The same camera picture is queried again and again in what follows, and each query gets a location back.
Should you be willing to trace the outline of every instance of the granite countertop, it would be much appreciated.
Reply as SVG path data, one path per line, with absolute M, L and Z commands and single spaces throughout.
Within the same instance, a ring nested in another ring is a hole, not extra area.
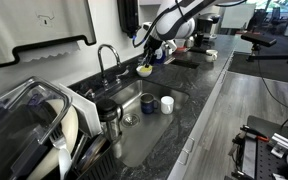
M 176 59 L 199 63 L 197 69 L 172 64 L 154 65 L 153 72 L 149 77 L 140 78 L 135 70 L 136 58 L 123 63 L 123 67 L 127 65 L 130 67 L 130 72 L 121 77 L 123 87 L 138 79 L 144 79 L 186 92 L 190 97 L 183 109 L 175 113 L 174 120 L 143 163 L 136 168 L 130 168 L 117 160 L 117 174 L 113 179 L 166 179 L 168 177 L 225 63 L 231 56 L 236 40 L 234 36 L 218 35 L 214 46 L 212 46 L 212 49 L 219 51 L 218 59 L 214 63 L 206 62 L 204 60 L 205 55 L 194 52 L 173 54 Z M 114 81 L 115 75 L 124 69 L 115 67 L 106 70 L 108 81 Z M 70 88 L 83 93 L 89 88 L 97 89 L 101 86 L 100 74 L 97 74 L 72 85 Z M 108 92 L 107 96 L 114 93 L 114 90 Z

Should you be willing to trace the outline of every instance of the faucet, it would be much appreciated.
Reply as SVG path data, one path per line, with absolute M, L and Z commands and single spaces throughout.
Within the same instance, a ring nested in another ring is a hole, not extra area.
M 98 54 L 98 60 L 100 62 L 100 67 L 101 67 L 101 74 L 102 74 L 102 82 L 103 82 L 103 86 L 105 90 L 108 90 L 108 81 L 106 79 L 105 73 L 104 73 L 104 66 L 103 66 L 103 61 L 102 61 L 102 56 L 101 56 L 101 52 L 102 52 L 102 48 L 103 47 L 107 47 L 109 48 L 113 54 L 115 55 L 116 58 L 116 64 L 118 67 L 121 67 L 121 61 L 120 61 L 120 57 L 117 54 L 117 51 L 113 48 L 113 46 L 109 45 L 109 44 L 102 44 L 100 45 L 100 47 L 97 50 L 97 54 Z

